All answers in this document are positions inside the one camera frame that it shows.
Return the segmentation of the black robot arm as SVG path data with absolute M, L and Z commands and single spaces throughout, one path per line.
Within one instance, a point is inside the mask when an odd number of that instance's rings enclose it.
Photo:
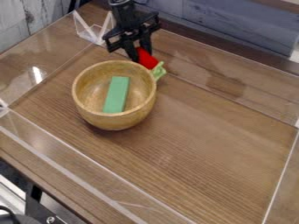
M 138 61 L 134 42 L 152 53 L 150 36 L 161 28 L 158 12 L 138 13 L 133 0 L 108 0 L 116 26 L 102 36 L 106 50 L 112 53 L 117 49 L 125 50 L 126 56 L 133 62 Z

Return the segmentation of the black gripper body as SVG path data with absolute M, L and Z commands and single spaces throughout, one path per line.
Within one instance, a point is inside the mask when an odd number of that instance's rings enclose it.
M 161 28 L 157 12 L 138 14 L 134 11 L 113 11 L 113 18 L 116 20 L 114 28 L 104 35 L 106 50 L 112 53 L 122 48 L 125 40 L 133 43 L 138 41 L 144 33 L 156 32 Z

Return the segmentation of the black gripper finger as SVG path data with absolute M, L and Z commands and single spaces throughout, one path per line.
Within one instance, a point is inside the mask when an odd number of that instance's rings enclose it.
M 129 57 L 129 59 L 133 62 L 137 62 L 138 55 L 137 55 L 137 51 L 136 51 L 133 42 L 130 40 L 125 40 L 122 43 L 122 46 L 124 46 L 124 50 L 125 50 L 125 53 L 126 53 L 126 56 Z
M 138 39 L 138 44 L 141 48 L 148 52 L 152 53 L 152 41 L 150 41 L 150 34 L 146 32 L 141 35 Z

